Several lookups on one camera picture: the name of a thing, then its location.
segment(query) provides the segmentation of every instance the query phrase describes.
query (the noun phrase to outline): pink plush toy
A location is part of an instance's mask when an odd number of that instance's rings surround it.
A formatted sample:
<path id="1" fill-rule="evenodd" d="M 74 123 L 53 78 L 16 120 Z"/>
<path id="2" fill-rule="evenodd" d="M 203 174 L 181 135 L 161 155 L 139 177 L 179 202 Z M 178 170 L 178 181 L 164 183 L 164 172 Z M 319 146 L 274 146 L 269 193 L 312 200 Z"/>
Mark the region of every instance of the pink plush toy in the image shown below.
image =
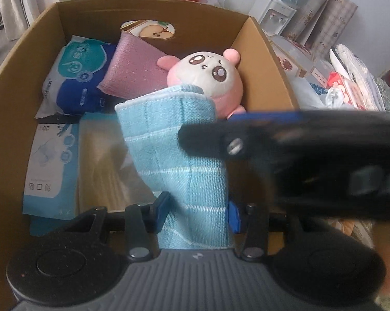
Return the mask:
<path id="1" fill-rule="evenodd" d="M 179 60 L 175 56 L 163 56 L 158 66 L 169 71 L 168 87 L 179 84 L 193 84 L 211 97 L 217 108 L 218 118 L 229 118 L 234 113 L 243 113 L 240 105 L 243 96 L 243 83 L 236 69 L 240 54 L 235 49 L 227 49 L 224 55 L 200 51 Z"/>

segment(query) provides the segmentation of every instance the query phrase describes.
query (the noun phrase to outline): light blue checkered cloth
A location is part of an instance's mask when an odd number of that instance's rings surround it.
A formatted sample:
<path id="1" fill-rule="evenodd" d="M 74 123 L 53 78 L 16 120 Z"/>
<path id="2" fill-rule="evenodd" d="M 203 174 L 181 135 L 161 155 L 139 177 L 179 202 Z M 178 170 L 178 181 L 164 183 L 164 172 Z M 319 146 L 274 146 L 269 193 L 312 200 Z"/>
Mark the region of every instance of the light blue checkered cloth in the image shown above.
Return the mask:
<path id="1" fill-rule="evenodd" d="M 227 176 L 220 160 L 188 156 L 183 124 L 216 120 L 213 101 L 194 85 L 178 85 L 116 106 L 134 165 L 153 192 L 168 191 L 173 208 L 158 235 L 168 249 L 228 248 Z"/>

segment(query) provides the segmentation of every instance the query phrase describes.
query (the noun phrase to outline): pink sponge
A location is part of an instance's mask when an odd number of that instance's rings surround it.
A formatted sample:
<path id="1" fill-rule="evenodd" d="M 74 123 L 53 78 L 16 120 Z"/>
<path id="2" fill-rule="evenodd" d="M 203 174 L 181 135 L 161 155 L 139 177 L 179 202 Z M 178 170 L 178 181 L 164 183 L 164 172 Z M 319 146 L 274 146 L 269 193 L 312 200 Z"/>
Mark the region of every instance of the pink sponge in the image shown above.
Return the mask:
<path id="1" fill-rule="evenodd" d="M 168 72 L 157 66 L 165 53 L 122 31 L 113 59 L 98 88 L 106 94 L 133 99 L 167 87 Z"/>

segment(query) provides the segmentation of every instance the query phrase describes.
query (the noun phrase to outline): cardboard flap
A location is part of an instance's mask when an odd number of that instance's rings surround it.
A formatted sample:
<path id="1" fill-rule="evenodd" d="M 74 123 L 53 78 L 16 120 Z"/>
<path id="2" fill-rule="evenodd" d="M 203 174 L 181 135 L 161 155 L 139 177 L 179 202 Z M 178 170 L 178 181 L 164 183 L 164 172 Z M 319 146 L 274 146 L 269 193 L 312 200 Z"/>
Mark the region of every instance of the cardboard flap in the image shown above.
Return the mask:
<path id="1" fill-rule="evenodd" d="M 242 105 L 248 111 L 292 111 L 298 104 L 266 36 L 249 17 L 232 48 L 241 54 L 238 72 L 244 85 Z"/>

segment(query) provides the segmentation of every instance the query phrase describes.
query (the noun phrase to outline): screw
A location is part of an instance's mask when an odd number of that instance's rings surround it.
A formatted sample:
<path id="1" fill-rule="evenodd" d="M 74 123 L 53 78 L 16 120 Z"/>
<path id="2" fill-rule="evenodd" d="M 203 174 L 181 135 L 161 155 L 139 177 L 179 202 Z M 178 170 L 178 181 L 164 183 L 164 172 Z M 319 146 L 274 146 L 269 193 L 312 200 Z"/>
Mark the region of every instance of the screw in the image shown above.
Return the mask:
<path id="1" fill-rule="evenodd" d="M 257 207 L 257 205 L 255 203 L 247 204 L 247 207 L 246 207 L 247 214 L 251 215 L 256 207 Z"/>
<path id="2" fill-rule="evenodd" d="M 244 147 L 244 143 L 240 138 L 234 139 L 227 147 L 227 152 L 230 156 L 235 156 L 241 152 Z"/>
<path id="3" fill-rule="evenodd" d="M 260 258 L 264 255 L 264 250 L 258 247 L 245 248 L 244 255 L 248 258 Z"/>
<path id="4" fill-rule="evenodd" d="M 130 256 L 133 258 L 143 258 L 149 255 L 149 249 L 144 247 L 136 247 L 133 249 L 130 249 L 129 251 Z"/>

